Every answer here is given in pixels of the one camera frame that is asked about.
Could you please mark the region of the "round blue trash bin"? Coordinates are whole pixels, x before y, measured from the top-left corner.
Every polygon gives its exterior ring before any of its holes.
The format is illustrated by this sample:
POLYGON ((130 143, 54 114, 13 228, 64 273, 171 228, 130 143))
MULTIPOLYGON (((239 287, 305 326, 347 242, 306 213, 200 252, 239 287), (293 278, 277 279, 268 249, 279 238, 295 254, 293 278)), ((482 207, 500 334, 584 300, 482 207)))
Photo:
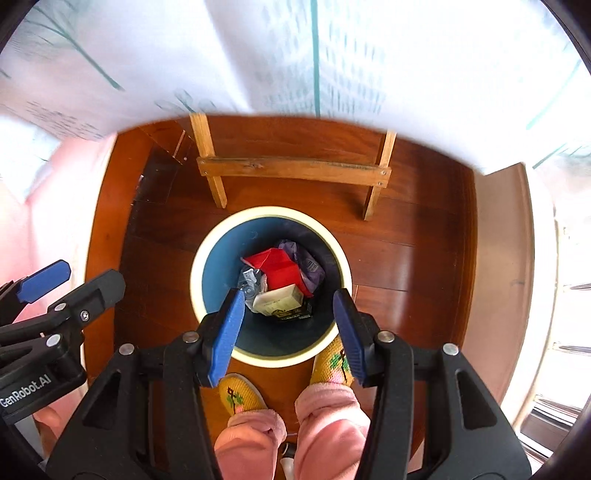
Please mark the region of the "round blue trash bin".
POLYGON ((335 236, 300 211, 278 206, 239 211, 216 225, 201 242, 190 272, 189 292, 198 321, 217 311, 226 294, 238 286, 242 258, 290 240, 303 247, 325 270, 311 298, 311 317, 286 320, 245 310, 231 357, 262 368, 284 368, 315 357, 337 337, 332 313, 336 290, 353 289, 349 262, 335 236))

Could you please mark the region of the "left yellow knitted slipper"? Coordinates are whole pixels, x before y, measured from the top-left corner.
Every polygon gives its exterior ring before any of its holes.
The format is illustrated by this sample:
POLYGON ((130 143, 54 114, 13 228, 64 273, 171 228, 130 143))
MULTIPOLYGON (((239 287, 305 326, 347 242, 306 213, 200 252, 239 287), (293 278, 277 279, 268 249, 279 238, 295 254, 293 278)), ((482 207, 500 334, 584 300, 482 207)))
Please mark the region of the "left yellow knitted slipper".
POLYGON ((248 378, 238 373, 228 373, 218 384, 218 394, 224 409, 233 417, 236 414, 267 408, 260 394, 248 378))

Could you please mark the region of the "pink bed sheet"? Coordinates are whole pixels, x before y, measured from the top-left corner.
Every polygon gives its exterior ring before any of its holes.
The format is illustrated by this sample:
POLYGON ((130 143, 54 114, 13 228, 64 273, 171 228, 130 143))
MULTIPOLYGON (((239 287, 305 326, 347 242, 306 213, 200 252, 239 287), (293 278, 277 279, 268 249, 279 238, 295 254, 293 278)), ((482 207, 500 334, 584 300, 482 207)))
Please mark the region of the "pink bed sheet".
POLYGON ((25 320, 85 280, 88 249, 102 181, 116 137, 59 140, 45 130, 1 118, 1 280, 32 274, 57 260, 67 282, 28 305, 25 320))

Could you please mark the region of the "purple white plastic wrapper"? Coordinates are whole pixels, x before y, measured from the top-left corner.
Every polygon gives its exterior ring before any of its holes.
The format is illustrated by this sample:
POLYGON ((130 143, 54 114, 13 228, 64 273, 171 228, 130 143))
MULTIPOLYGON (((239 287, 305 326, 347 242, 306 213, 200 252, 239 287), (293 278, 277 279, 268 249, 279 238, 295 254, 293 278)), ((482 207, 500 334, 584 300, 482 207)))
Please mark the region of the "purple white plastic wrapper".
POLYGON ((318 286, 325 280, 325 269, 322 268, 321 264, 307 250, 294 241, 281 240, 277 244, 277 248, 283 250, 290 257, 290 260, 297 264, 305 288, 308 289, 310 294, 314 294, 318 286))

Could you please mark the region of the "left pink trouser leg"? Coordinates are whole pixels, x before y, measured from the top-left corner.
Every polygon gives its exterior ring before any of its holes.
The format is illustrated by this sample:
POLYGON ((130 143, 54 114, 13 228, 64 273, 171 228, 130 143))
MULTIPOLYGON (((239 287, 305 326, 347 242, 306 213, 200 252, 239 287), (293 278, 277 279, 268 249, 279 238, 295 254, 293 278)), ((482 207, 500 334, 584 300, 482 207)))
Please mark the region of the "left pink trouser leg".
POLYGON ((214 443, 223 479, 273 479, 277 451, 287 438, 280 415, 270 409, 233 415, 214 443))

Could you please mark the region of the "wooden folding table frame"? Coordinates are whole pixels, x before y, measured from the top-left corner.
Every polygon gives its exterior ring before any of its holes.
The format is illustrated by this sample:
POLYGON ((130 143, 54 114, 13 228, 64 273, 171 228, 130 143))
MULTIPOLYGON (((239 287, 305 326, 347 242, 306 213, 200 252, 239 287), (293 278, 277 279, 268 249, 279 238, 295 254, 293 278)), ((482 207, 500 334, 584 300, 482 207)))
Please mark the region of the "wooden folding table frame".
POLYGON ((363 220, 373 218, 381 193, 389 185, 391 159, 397 133, 389 130, 373 165, 298 157, 230 158, 215 154, 207 115, 191 114, 190 126, 197 144, 199 173, 207 180, 216 207, 228 207, 224 177, 296 179, 364 186, 369 189, 363 220))

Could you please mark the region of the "small cream box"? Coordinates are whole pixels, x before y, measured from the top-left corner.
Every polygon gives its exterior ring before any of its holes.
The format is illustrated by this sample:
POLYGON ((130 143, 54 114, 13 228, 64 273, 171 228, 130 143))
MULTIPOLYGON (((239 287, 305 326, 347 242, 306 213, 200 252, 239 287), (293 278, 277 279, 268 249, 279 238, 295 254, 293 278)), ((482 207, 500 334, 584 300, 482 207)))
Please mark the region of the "small cream box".
POLYGON ((284 316, 287 312, 300 308, 304 294, 296 284, 260 293, 252 302, 252 311, 264 316, 284 316))

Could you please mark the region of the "white patterned tablecloth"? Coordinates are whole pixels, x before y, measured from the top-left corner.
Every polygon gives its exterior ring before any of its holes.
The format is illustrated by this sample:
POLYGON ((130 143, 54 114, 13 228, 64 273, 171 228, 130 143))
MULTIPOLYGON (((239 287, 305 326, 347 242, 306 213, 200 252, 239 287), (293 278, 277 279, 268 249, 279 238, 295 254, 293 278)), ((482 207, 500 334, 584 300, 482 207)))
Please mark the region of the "white patterned tablecloth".
POLYGON ((98 140, 190 113, 394 130, 482 173, 590 156, 590 73, 539 1, 40 1, 1 109, 98 140))

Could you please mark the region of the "crumpled silver foil wrapper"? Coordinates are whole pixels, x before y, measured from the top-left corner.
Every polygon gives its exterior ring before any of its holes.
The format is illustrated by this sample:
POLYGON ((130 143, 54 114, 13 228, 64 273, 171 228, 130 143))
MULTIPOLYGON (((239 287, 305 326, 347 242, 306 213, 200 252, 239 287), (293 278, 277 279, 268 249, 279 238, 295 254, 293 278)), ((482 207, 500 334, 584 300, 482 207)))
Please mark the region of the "crumpled silver foil wrapper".
POLYGON ((245 294, 245 306, 253 311, 256 297, 267 291, 266 274, 262 270, 243 266, 238 275, 238 289, 245 294))

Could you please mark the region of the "red paper trash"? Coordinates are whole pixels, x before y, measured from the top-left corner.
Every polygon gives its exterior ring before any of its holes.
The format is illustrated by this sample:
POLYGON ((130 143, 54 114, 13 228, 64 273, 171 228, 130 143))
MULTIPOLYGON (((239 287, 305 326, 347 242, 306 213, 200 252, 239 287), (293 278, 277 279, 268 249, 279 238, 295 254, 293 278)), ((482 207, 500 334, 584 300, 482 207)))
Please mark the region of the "red paper trash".
POLYGON ((280 248, 270 248, 250 255, 242 258, 242 262, 250 268, 262 271, 266 275, 267 289, 277 290, 295 285, 304 297, 312 297, 311 291, 304 284, 300 267, 280 248))

